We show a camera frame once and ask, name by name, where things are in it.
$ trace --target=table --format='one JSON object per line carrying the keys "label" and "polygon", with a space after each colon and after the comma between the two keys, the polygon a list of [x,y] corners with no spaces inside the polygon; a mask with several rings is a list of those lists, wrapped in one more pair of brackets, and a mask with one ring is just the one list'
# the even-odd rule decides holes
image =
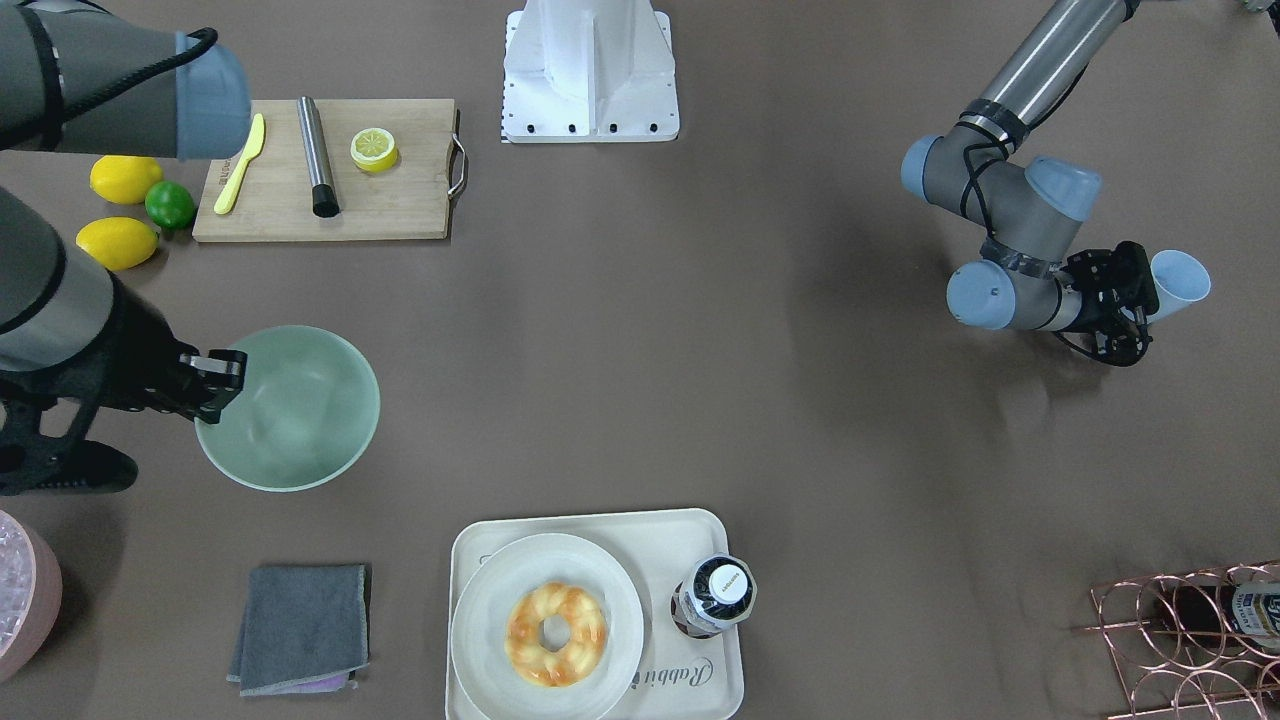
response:
{"label": "table", "polygon": [[[1075,249],[1137,240],[1212,273],[1126,370],[957,324],[946,281],[982,233],[897,179],[1047,1],[660,1],[680,138],[539,147],[498,138],[520,3],[104,4],[218,28],[255,97],[457,99],[471,179],[447,242],[179,233],[122,273],[202,348],[342,334],[381,421],[344,475],[276,496],[180,419],[104,411],[92,437],[137,459],[132,489],[0,501],[68,585],[5,719],[439,717],[449,544],[483,519],[714,511],[762,593],[744,720],[1096,717],[1123,698],[1069,632],[1091,584],[1275,556],[1280,42],[1235,3],[1144,3],[1018,156],[1103,176]],[[0,184],[72,238],[118,213],[95,159],[4,152]],[[163,164],[193,191],[207,168]],[[224,680],[271,562],[371,565],[355,692]]]}

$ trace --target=pink bowl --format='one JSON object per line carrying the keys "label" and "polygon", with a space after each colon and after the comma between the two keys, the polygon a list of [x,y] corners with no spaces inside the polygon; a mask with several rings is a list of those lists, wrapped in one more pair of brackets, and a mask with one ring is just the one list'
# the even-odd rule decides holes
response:
{"label": "pink bowl", "polygon": [[0,650],[0,683],[3,683],[26,665],[49,637],[49,630],[58,619],[58,610],[63,605],[63,573],[58,568],[54,551],[35,530],[20,525],[4,511],[0,511],[0,520],[9,520],[19,528],[27,539],[26,547],[19,552],[26,551],[32,560],[27,610],[18,621],[17,634],[4,650]]}

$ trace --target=tray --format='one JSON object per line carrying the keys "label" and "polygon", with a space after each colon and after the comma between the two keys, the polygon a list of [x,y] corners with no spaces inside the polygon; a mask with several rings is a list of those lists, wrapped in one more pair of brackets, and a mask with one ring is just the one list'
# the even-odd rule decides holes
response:
{"label": "tray", "polygon": [[[449,626],[462,588],[476,569],[507,543],[538,533],[570,533],[599,544],[622,564],[640,594],[645,616],[640,667],[605,719],[724,720],[737,712],[745,694],[737,628],[695,641],[671,621],[676,585],[699,560],[728,552],[719,518],[701,509],[682,509],[475,523],[453,541]],[[447,657],[445,666],[444,716],[486,720],[462,693],[452,659]]]}
{"label": "tray", "polygon": [[[214,214],[214,202],[239,159],[209,165],[191,236],[198,242],[315,242],[443,240],[449,232],[457,142],[453,100],[316,100],[329,167],[342,213],[311,213],[311,179],[302,150],[297,100],[255,100],[266,120],[262,154],[248,164],[236,206]],[[351,138],[381,127],[396,136],[399,163],[369,174],[351,160]],[[465,178],[463,156],[463,178]]]}

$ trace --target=copper wire rack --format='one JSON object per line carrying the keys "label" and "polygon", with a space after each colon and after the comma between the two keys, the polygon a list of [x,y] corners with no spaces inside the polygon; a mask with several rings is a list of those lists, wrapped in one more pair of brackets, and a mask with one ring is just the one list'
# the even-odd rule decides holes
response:
{"label": "copper wire rack", "polygon": [[[1157,574],[1089,591],[1128,711],[1107,720],[1238,720],[1280,717],[1280,650],[1225,632],[1222,588],[1280,580],[1280,560]],[[1217,630],[1180,616],[1174,592],[1198,593]]]}

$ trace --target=ice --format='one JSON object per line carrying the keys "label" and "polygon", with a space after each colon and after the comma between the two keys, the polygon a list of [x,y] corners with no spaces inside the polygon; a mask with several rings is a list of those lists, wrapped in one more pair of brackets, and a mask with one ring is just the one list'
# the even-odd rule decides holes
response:
{"label": "ice", "polygon": [[17,634],[27,610],[31,565],[27,536],[12,518],[0,512],[0,652]]}

